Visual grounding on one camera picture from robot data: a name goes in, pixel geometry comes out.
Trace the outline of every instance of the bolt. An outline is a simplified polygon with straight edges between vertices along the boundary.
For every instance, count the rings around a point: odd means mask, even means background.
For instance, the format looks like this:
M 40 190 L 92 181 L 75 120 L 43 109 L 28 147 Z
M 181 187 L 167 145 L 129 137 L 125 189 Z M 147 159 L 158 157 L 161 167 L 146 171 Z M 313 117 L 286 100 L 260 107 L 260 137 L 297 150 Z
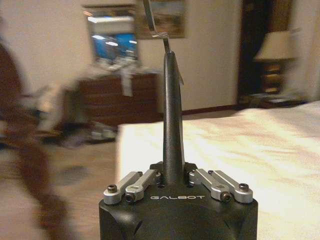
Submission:
M 239 189 L 240 189 L 242 192 L 248 192 L 248 191 L 249 191 L 249 185 L 246 184 L 246 183 L 240 183 L 240 184 L 239 184 Z
M 125 200 L 130 204 L 135 202 L 135 198 L 136 196 L 130 192 L 125 195 Z
M 108 193 L 114 194 L 118 191 L 117 185 L 111 184 L 107 187 Z
M 223 192 L 221 193 L 221 195 L 220 195 L 220 199 L 221 199 L 221 201 L 224 202 L 224 203 L 230 202 L 230 200 L 231 200 L 231 195 L 230 195 L 229 192 L 223 191 Z

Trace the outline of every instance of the bed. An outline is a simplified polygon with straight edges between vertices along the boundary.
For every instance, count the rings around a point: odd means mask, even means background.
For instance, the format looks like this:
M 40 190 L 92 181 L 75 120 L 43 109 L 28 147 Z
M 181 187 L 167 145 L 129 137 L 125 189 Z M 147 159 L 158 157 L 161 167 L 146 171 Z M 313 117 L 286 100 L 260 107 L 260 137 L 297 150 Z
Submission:
M 185 161 L 248 183 L 258 240 L 320 239 L 320 101 L 183 121 Z M 162 161 L 163 123 L 119 127 L 117 181 Z

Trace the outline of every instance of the framed picture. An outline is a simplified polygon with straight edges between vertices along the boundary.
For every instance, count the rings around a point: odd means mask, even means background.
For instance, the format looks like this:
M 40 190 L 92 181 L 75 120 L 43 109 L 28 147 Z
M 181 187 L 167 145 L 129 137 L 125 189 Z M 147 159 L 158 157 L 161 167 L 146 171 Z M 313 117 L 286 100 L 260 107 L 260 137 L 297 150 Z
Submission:
M 137 0 L 136 4 L 136 36 L 138 39 L 152 39 L 146 19 L 144 1 Z M 185 0 L 152 0 L 151 6 L 158 32 L 167 32 L 172 39 L 185 37 Z

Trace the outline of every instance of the table lamp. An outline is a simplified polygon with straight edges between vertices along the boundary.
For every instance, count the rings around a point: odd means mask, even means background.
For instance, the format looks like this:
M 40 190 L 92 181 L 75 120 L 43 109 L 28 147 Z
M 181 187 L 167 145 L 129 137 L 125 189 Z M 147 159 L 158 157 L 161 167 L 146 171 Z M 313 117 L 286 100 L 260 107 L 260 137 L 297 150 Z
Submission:
M 265 35 L 262 47 L 254 57 L 264 63 L 262 90 L 267 94 L 277 94 L 283 83 L 283 69 L 288 61 L 295 59 L 290 31 L 275 31 Z

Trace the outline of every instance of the silver metal link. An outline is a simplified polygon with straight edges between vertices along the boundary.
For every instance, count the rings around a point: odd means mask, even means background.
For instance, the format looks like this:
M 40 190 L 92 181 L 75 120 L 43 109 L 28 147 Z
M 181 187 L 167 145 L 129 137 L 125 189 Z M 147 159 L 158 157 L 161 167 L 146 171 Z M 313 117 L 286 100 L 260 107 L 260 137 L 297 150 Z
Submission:
M 109 192 L 108 189 L 106 189 L 103 192 L 104 203 L 107 205 L 119 203 L 122 199 L 123 194 L 125 194 L 126 187 L 134 184 L 139 178 L 140 174 L 137 171 L 132 171 L 116 184 L 116 192 Z
M 149 185 L 157 183 L 160 175 L 157 170 L 149 169 L 134 184 L 125 188 L 125 199 L 129 203 L 134 203 L 144 198 L 145 190 Z
M 215 180 L 209 173 L 203 169 L 196 169 L 189 173 L 189 183 L 192 185 L 203 184 L 211 193 L 211 197 L 222 201 L 228 202 L 231 200 L 229 187 L 226 184 Z
M 239 203 L 249 204 L 253 201 L 254 193 L 248 185 L 242 183 L 242 185 L 247 186 L 246 189 L 242 188 L 242 186 L 238 182 L 236 182 L 220 170 L 213 171 L 212 177 L 218 182 L 227 185 L 230 189 L 230 192 L 233 194 L 234 199 Z

